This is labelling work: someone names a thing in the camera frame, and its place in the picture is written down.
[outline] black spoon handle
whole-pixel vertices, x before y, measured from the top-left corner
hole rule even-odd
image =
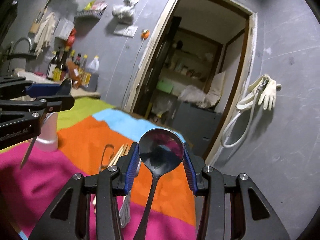
[[[143,212],[142,219],[140,221],[139,227],[134,235],[133,240],[144,240],[146,238],[147,224],[149,219],[149,214],[151,210],[151,205],[153,201],[153,197],[155,196],[156,187],[158,184],[159,177],[152,176],[152,184],[151,189],[148,196],[148,201],[146,207]]]

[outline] wall-mounted basket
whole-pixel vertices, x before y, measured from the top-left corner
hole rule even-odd
[[[82,10],[78,11],[75,18],[91,18],[91,19],[101,19],[104,10]]]

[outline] white door frame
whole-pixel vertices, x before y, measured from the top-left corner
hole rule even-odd
[[[254,55],[255,55],[255,49],[256,49],[256,40],[257,40],[257,17],[256,13],[249,10],[244,5],[234,1],[234,0],[224,0],[228,2],[229,4],[241,9],[245,13],[249,14],[249,33],[248,33],[248,41],[247,41],[247,48],[246,53],[244,57],[244,65],[242,68],[242,72],[240,75],[240,80],[236,89],[236,93],[230,108],[230,111],[227,115],[227,118],[223,124],[223,127],[218,135],[218,138],[216,142],[214,143],[210,154],[208,155],[207,159],[205,160],[207,164],[212,164],[213,160],[217,159],[217,156],[215,156],[216,153],[219,153],[218,150],[220,148],[220,138],[222,131],[225,129],[231,118],[236,112],[236,104],[239,101],[239,99],[244,95],[244,91],[246,90],[246,87],[248,86],[248,82],[251,76],[251,69],[254,61]],[[169,18],[174,10],[174,7],[177,5],[178,0],[168,0],[166,6],[164,7],[164,10],[156,24],[156,27],[150,37],[150,40],[148,42],[148,45],[142,55],[142,59],[140,61],[138,72],[136,75],[135,80],[133,81],[133,85],[130,89],[129,98],[127,100],[127,103],[124,107],[124,110],[127,112],[132,113],[133,108],[135,106],[135,103],[137,101],[137,97],[140,92],[142,81],[144,80],[148,67],[150,65],[151,59],[156,51],[157,44],[160,41],[160,38],[164,32],[165,26],[167,25]]]

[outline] white label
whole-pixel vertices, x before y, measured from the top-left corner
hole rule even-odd
[[[53,78],[53,72],[54,72],[56,66],[57,66],[56,64],[49,65],[48,78]]]
[[[78,70],[76,68],[73,71],[74,71],[76,77],[79,76],[79,72],[78,72]]]

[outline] gray wall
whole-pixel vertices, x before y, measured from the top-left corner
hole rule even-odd
[[[215,167],[251,176],[296,239],[320,204],[320,26],[304,0],[265,0],[262,7],[262,68],[251,79],[268,73],[282,90],[274,111],[259,108],[246,141],[224,150]],[[248,115],[229,142],[243,133]]]
[[[19,15],[11,27],[3,46],[8,44],[11,40],[16,41],[19,37],[28,34],[33,18],[37,15],[38,10],[44,6],[46,0],[18,0]],[[95,55],[100,56],[100,78],[98,91],[101,92],[101,99],[110,104],[120,106],[124,97],[124,92],[129,83],[130,76],[133,77],[137,71],[143,50],[147,42],[143,44],[142,50],[137,58],[137,63],[133,69],[134,59],[137,55],[138,49],[141,45],[140,31],[142,29],[150,29],[151,32],[155,28],[161,12],[164,9],[168,0],[140,0],[136,5],[135,25],[138,31],[134,38],[126,38],[114,36],[113,31],[117,25],[112,17],[113,5],[122,4],[123,0],[111,0],[106,9],[103,18],[99,22],[77,22],[76,28],[78,34],[74,49],[77,52],[86,53],[91,60]],[[260,1],[258,0],[236,0],[247,6],[254,12],[258,12],[258,17],[261,15]],[[58,15],[72,19],[77,3],[84,3],[83,0],[54,0],[49,6],[49,11],[53,10]],[[259,21],[260,29],[263,29],[263,22]],[[259,32],[258,40],[263,42],[263,32]],[[262,43],[260,41],[259,51],[262,53]],[[47,65],[41,64],[43,57],[37,61],[32,62],[27,66],[27,69],[34,69],[36,65],[40,65],[40,69],[45,71]],[[257,67],[261,66],[259,59],[255,61]],[[24,60],[14,60],[12,66],[24,67]],[[125,100],[129,94],[130,86],[128,88]]]

